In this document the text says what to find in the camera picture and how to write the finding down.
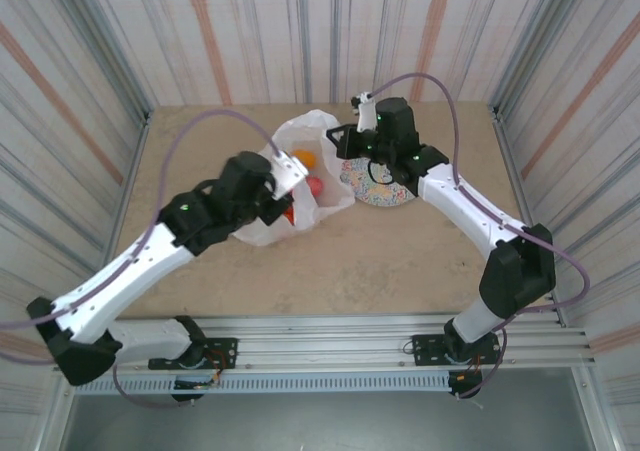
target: orange fruit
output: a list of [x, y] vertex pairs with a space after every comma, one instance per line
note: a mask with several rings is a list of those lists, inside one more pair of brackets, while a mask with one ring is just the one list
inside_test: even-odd
[[316, 155], [311, 151], [294, 149], [291, 154], [298, 158], [302, 165], [307, 169], [312, 169], [316, 165]]

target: patterned plate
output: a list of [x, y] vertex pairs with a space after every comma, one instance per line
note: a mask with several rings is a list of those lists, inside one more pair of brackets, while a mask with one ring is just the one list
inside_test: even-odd
[[[407, 188], [393, 183], [389, 185], [377, 184], [371, 181], [367, 166], [369, 159], [359, 158], [344, 161], [340, 180], [351, 186], [356, 198], [374, 206], [398, 206], [411, 201], [413, 196]], [[372, 164], [371, 174], [379, 183], [391, 180], [391, 173], [386, 166]]]

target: white plastic bag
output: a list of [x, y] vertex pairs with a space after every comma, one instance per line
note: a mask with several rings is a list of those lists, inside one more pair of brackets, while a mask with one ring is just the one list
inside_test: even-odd
[[[266, 246], [307, 231], [327, 216], [355, 202], [353, 190], [340, 181], [342, 160], [336, 158], [336, 148], [325, 135], [327, 129], [337, 126], [340, 123], [334, 116], [314, 109], [278, 128], [273, 140], [280, 149], [286, 153], [304, 149], [316, 156], [316, 164], [309, 170], [309, 175], [320, 178], [324, 183], [324, 190], [314, 198], [306, 182], [294, 188], [293, 225], [285, 216], [280, 216], [271, 226], [256, 219], [233, 233], [233, 236], [254, 246]], [[267, 146], [260, 154], [271, 159], [272, 150]]]

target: corrugated metal wall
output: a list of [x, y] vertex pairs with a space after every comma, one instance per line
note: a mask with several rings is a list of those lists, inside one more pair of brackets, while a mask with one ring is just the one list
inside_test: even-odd
[[[628, 449], [640, 447], [639, 3], [576, 0], [505, 105], [532, 215], [590, 272], [568, 317], [587, 330]], [[561, 298], [580, 283], [559, 264]]]
[[409, 71], [487, 101], [544, 0], [91, 1], [155, 106], [346, 101]]
[[[0, 0], [0, 320], [102, 266], [142, 116], [59, 0]], [[33, 330], [0, 348], [47, 357]], [[0, 360], [0, 448], [33, 449], [48, 369]]]

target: beige table surface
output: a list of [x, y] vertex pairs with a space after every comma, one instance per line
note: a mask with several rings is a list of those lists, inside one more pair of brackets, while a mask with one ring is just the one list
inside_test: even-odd
[[[452, 156], [445, 103], [412, 105], [424, 143]], [[320, 108], [354, 122], [348, 105], [247, 105], [271, 132], [286, 120]], [[205, 107], [157, 109], [120, 236], [119, 250], [137, 238], [151, 216], [160, 164], [179, 128]], [[517, 207], [486, 105], [460, 103], [460, 173], [512, 216]], [[199, 124], [171, 164], [167, 201], [218, 176], [226, 159], [264, 143], [232, 118]], [[479, 252], [438, 210], [421, 200], [395, 208], [356, 202], [312, 231], [268, 247], [234, 238], [210, 247], [165, 277], [128, 308], [128, 317], [269, 314], [455, 312], [478, 295], [484, 268]]]

